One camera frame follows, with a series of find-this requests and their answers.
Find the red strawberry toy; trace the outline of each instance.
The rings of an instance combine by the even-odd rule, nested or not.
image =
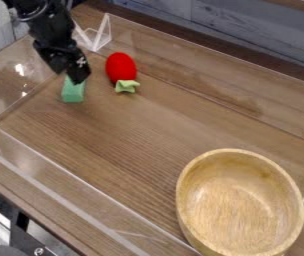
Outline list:
[[[123,52],[113,53],[107,60],[105,71],[111,81],[116,84],[116,92],[135,93],[136,86],[140,86],[136,80],[136,63]]]

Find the green block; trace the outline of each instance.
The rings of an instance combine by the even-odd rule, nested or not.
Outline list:
[[[80,84],[73,84],[67,76],[61,90],[61,99],[65,103],[79,103],[84,101],[85,81]]]
[[[135,93],[136,92],[136,86],[140,86],[140,83],[133,81],[133,80],[119,80],[116,83],[116,87],[115,87],[115,91],[117,93],[120,92],[131,92]]]

